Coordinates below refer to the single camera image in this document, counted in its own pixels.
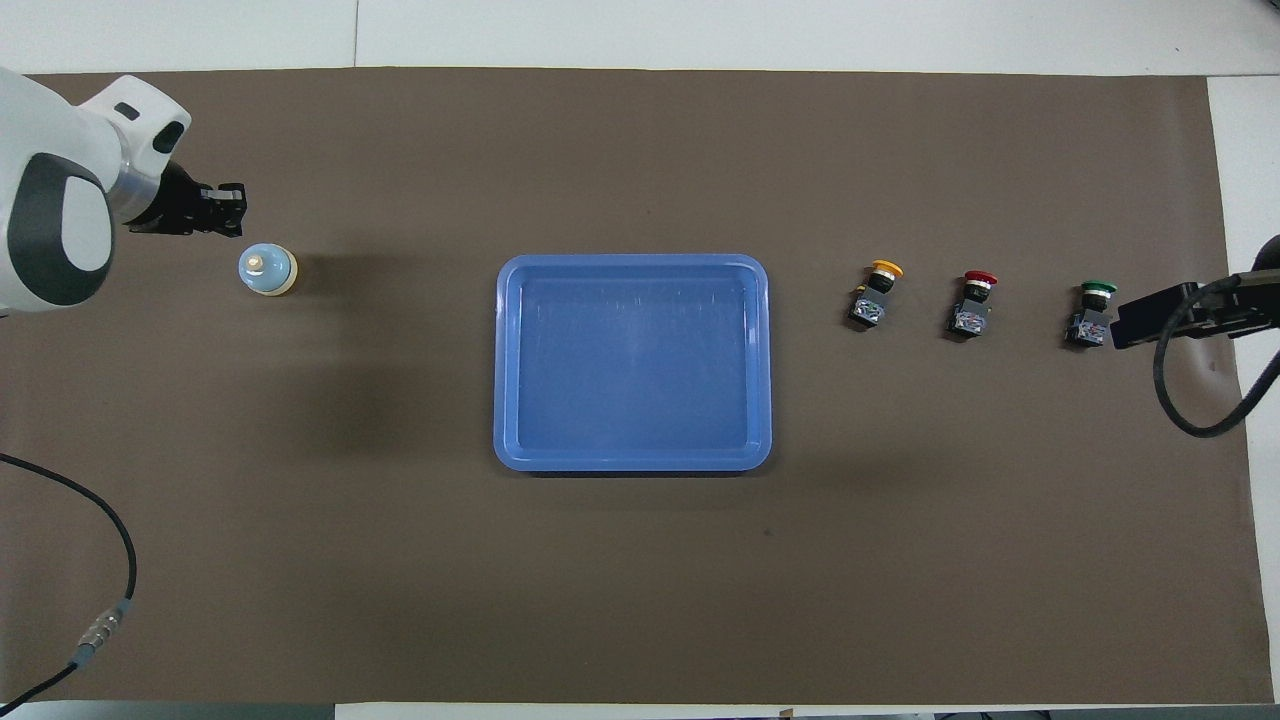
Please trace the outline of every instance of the blue tray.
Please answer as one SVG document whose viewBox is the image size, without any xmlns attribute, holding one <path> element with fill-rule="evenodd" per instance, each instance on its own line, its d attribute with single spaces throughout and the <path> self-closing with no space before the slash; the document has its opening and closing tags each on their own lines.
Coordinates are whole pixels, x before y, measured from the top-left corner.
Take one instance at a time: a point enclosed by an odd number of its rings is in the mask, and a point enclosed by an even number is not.
<svg viewBox="0 0 1280 720">
<path fill-rule="evenodd" d="M 773 445 L 746 255 L 521 255 L 498 275 L 493 446 L 539 473 L 741 471 Z"/>
</svg>

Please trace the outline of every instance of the white table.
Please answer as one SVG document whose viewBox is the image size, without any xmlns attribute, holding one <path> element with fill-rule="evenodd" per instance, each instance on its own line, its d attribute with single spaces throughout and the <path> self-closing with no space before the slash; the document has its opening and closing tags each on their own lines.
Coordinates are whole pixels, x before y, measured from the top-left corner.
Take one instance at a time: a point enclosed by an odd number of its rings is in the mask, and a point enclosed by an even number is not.
<svg viewBox="0 0 1280 720">
<path fill-rule="evenodd" d="M 23 73 L 468 65 L 1208 76 L 1231 270 L 1248 269 L 1262 242 L 1280 233 L 1280 12 L 1263 0 L 0 0 L 0 65 Z M 1181 279 L 1212 278 L 1170 283 Z M 1245 387 L 1277 345 L 1275 333 L 1236 342 Z M 1267 625 L 1280 638 L 1280 397 L 1263 401 L 1247 430 Z M 1271 670 L 1280 687 L 1275 642 Z M 58 705 L 41 711 L 59 716 Z M 782 707 L 371 703 L 339 706 L 338 716 L 712 717 Z"/>
</svg>

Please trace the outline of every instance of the thick black cable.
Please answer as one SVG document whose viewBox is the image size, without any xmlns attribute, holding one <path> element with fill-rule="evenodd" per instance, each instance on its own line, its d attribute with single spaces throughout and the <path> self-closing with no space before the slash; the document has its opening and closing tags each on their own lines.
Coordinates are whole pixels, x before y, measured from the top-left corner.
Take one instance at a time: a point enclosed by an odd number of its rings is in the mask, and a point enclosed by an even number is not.
<svg viewBox="0 0 1280 720">
<path fill-rule="evenodd" d="M 1169 341 L 1174 338 L 1174 333 L 1178 331 L 1178 325 L 1181 324 L 1183 316 L 1187 311 L 1192 309 L 1197 302 L 1208 297 L 1210 295 L 1217 292 L 1228 292 L 1235 290 L 1240 286 L 1240 275 L 1229 275 L 1220 281 L 1213 281 L 1206 286 L 1201 286 L 1194 292 L 1183 299 L 1178 309 L 1174 310 L 1169 319 L 1165 320 L 1165 325 L 1160 329 L 1160 338 L 1156 341 L 1156 356 L 1152 359 L 1152 378 L 1156 383 L 1156 398 L 1160 400 L 1160 406 L 1164 407 L 1165 415 L 1174 421 L 1175 425 L 1184 433 L 1210 438 L 1217 437 L 1226 433 L 1231 428 L 1239 425 L 1244 418 L 1258 405 L 1262 396 L 1267 393 L 1271 384 L 1280 377 L 1280 352 L 1276 352 L 1271 361 L 1267 363 L 1266 369 L 1258 375 L 1258 379 L 1249 388 L 1249 392 L 1244 395 L 1240 404 L 1231 409 L 1225 418 L 1213 423 L 1212 425 L 1196 425 L 1192 424 L 1181 413 L 1174 407 L 1174 401 L 1169 397 L 1169 388 L 1165 384 L 1165 354 L 1169 351 Z"/>
<path fill-rule="evenodd" d="M 12 455 L 5 455 L 3 452 L 0 452 L 0 462 L 5 462 L 8 465 L 13 465 L 14 468 L 19 468 L 19 469 L 27 470 L 29 473 L 35 473 L 37 475 L 45 477 L 45 478 L 47 478 L 50 480 L 54 480 L 55 483 L 58 483 L 58 484 L 60 484 L 63 487 L 70 488 L 76 493 L 78 493 L 78 495 L 83 496 L 84 498 L 87 498 L 93 505 L 97 505 L 99 509 L 102 510 L 102 512 L 106 514 L 106 516 L 111 520 L 111 524 L 115 525 L 115 530 L 118 533 L 120 533 L 120 541 L 124 542 L 124 553 L 128 557 L 128 562 L 129 562 L 129 579 L 128 579 L 128 582 L 124 585 L 124 600 L 127 600 L 127 601 L 128 600 L 133 600 L 133 588 L 138 583 L 138 556 L 133 551 L 133 539 L 129 537 L 129 530 L 125 529 L 124 523 L 120 520 L 120 516 L 115 512 L 115 509 L 113 509 L 105 500 L 102 500 L 101 497 L 99 497 L 97 493 L 95 493 L 93 491 L 88 489 L 87 487 L 77 483 L 76 480 L 73 480 L 73 479 L 70 479 L 70 478 L 68 478 L 68 477 L 65 477 L 63 474 L 55 473 L 55 471 L 52 471 L 52 470 L 50 470 L 47 468 L 42 468 L 40 465 L 36 465 L 35 462 L 28 462 L 28 461 L 26 461 L 26 460 L 23 460 L 20 457 L 14 457 Z M 42 682 L 42 683 L 32 687 L 29 691 L 27 691 L 27 692 L 19 694 L 18 697 L 15 697 L 12 702 L 8 702 L 3 707 L 0 707 L 0 717 L 4 717 L 5 715 L 9 715 L 14 710 L 17 710 L 19 706 L 22 706 L 23 703 L 26 703 L 27 701 L 29 701 L 31 698 L 33 698 L 37 694 L 47 691 L 49 688 L 56 685 L 58 683 L 63 682 L 68 675 L 70 675 L 72 673 L 74 673 L 77 667 L 79 667 L 79 665 L 77 665 L 76 662 L 68 662 L 65 667 L 63 667 L 61 670 L 59 670 L 56 674 L 54 674 L 47 680 L 45 680 L 45 682 Z"/>
</svg>

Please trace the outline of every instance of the blue round object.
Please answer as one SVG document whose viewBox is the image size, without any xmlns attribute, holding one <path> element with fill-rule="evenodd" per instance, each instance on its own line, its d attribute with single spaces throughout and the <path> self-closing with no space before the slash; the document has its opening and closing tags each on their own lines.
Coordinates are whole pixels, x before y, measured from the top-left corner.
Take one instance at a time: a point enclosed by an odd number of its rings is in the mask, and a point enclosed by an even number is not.
<svg viewBox="0 0 1280 720">
<path fill-rule="evenodd" d="M 297 272 L 293 255 L 279 245 L 260 242 L 241 254 L 241 281 L 261 295 L 280 295 L 289 290 L 297 278 Z"/>
</svg>

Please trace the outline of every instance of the brown table surface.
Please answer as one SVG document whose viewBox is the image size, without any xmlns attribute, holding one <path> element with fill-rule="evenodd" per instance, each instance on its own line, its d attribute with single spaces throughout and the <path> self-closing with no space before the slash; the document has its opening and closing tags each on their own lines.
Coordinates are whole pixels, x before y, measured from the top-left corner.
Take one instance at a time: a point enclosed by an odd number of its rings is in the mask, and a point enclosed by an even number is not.
<svg viewBox="0 0 1280 720">
<path fill-rule="evenodd" d="M 192 701 L 1268 702 L 1243 432 L 1151 347 L 1061 343 L 1079 282 L 1225 274 L 1198 78 L 361 69 L 143 76 L 247 233 L 122 233 L 0 322 L 0 447 L 100 491 L 133 615 L 49 694 Z M 109 76 L 44 82 L 81 101 Z M 278 242 L 296 291 L 236 260 Z M 736 478 L 544 478 L 490 446 L 526 252 L 767 268 L 774 447 Z M 844 327 L 876 258 L 892 315 Z M 1000 275 L 987 337 L 942 324 Z M 1239 397 L 1184 342 L 1197 419 Z M 0 483 L 12 696 L 123 583 L 106 521 Z"/>
</svg>

